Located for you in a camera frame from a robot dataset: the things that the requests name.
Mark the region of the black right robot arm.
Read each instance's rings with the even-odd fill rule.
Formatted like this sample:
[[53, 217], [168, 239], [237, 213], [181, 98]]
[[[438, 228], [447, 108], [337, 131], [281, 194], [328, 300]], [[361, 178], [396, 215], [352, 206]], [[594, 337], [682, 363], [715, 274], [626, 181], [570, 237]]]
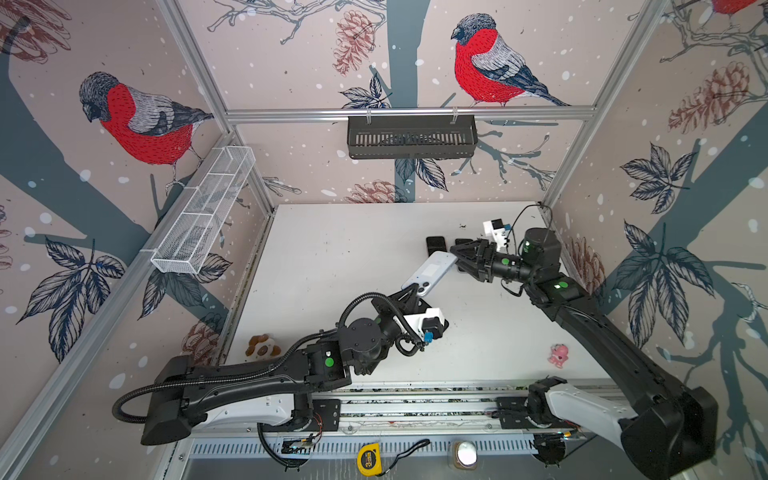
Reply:
[[608, 373], [628, 409], [583, 392], [559, 377], [528, 388], [536, 425], [557, 420], [584, 427], [621, 448], [648, 479], [669, 479], [716, 453], [718, 404], [704, 388], [690, 389], [667, 373], [599, 309], [595, 299], [561, 271], [561, 244], [546, 228], [526, 231], [517, 254], [487, 239], [451, 247], [458, 266], [480, 282], [518, 282], [552, 322], [577, 340]]

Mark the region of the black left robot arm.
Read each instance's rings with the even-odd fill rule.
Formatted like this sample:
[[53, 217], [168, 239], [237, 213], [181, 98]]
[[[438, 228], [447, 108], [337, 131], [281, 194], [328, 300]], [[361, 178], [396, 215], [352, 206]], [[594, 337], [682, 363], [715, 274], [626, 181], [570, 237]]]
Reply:
[[149, 390], [141, 443], [156, 446], [188, 437], [216, 408], [286, 395], [310, 397], [371, 374], [390, 349], [412, 356], [438, 339], [442, 321], [410, 286], [393, 295], [362, 294], [334, 329], [310, 334], [281, 357], [229, 366], [195, 364], [189, 355], [169, 360]]

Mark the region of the pink purple phone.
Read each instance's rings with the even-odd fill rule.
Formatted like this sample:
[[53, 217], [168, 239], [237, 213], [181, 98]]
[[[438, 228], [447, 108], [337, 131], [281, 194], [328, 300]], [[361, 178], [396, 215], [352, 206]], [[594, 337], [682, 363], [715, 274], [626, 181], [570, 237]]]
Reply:
[[426, 238], [427, 255], [435, 252], [448, 252], [446, 239], [443, 236], [428, 236]]

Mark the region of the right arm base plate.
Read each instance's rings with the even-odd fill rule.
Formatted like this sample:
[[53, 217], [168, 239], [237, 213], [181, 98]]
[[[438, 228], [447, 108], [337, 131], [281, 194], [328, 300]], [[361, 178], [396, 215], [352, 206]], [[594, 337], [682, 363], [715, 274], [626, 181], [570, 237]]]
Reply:
[[526, 397], [498, 397], [491, 416], [500, 422], [503, 430], [538, 429], [530, 420]]

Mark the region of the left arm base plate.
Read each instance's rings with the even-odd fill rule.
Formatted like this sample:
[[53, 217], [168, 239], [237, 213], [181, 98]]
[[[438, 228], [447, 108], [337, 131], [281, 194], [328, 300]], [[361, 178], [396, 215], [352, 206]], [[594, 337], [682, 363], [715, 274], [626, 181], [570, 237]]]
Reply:
[[341, 420], [341, 401], [338, 399], [313, 399], [310, 415], [302, 431], [313, 433], [337, 432]]

